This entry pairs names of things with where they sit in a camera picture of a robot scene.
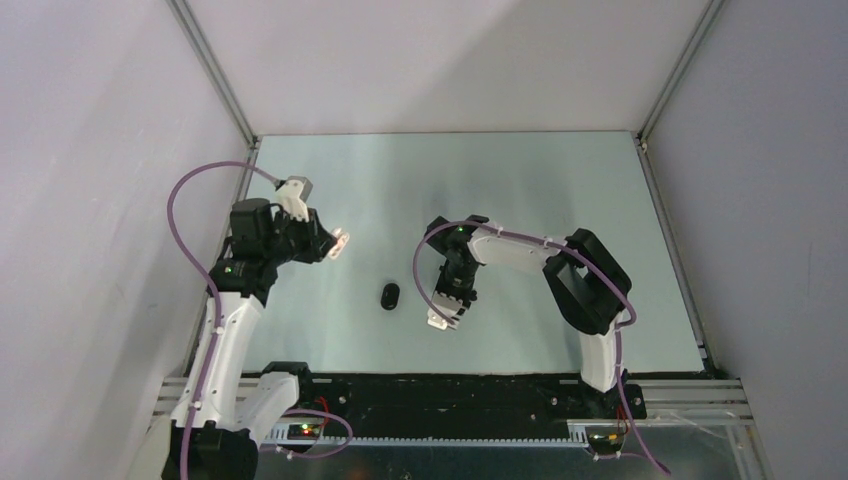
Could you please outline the white earbud charging case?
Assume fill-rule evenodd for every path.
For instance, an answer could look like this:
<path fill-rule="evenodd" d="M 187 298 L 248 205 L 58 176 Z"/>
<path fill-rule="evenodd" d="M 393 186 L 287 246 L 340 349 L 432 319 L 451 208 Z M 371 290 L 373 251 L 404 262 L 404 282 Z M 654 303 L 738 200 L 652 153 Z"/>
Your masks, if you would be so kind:
<path fill-rule="evenodd" d="M 335 228 L 331 231 L 331 235 L 334 237 L 335 243 L 328 251 L 326 257 L 330 260 L 336 260 L 348 244 L 350 234 L 342 228 Z"/>

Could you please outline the black earbud charging case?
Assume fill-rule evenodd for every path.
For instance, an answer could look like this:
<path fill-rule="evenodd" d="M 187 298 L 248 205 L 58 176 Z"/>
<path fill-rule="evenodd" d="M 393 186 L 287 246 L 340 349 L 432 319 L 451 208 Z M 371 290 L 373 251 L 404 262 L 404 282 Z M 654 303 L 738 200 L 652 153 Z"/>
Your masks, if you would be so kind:
<path fill-rule="evenodd" d="M 386 283 L 381 291 L 380 306 L 386 311 L 394 310 L 399 302 L 400 286 L 395 282 Z"/>

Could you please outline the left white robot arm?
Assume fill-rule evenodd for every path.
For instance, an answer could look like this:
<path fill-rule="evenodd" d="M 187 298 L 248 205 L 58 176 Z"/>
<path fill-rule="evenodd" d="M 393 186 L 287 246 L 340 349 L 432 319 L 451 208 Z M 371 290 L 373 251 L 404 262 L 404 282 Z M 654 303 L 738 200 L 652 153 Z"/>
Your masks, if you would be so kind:
<path fill-rule="evenodd" d="M 295 215 L 262 198 L 235 203 L 229 223 L 230 251 L 205 273 L 211 297 L 192 370 L 170 415 L 165 479 L 253 478 L 278 419 L 286 411 L 304 416 L 316 403 L 315 388 L 287 372 L 263 374 L 244 401 L 237 393 L 279 267 L 335 259 L 350 236 L 326 230 L 312 208 Z"/>

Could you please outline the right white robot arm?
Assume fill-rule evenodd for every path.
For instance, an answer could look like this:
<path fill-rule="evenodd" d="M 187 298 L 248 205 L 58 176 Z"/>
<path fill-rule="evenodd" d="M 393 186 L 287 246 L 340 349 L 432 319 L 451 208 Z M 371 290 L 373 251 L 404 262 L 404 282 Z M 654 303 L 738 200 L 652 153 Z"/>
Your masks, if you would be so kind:
<path fill-rule="evenodd" d="M 596 418 L 633 420 L 621 334 L 637 320 L 628 298 L 632 282 L 593 232 L 578 229 L 557 240 L 508 231 L 484 216 L 437 217 L 416 249 L 426 246 L 444 258 L 432 294 L 422 296 L 429 326 L 440 331 L 458 327 L 477 299 L 475 278 L 483 266 L 540 274 L 561 316 L 579 336 L 583 408 Z"/>

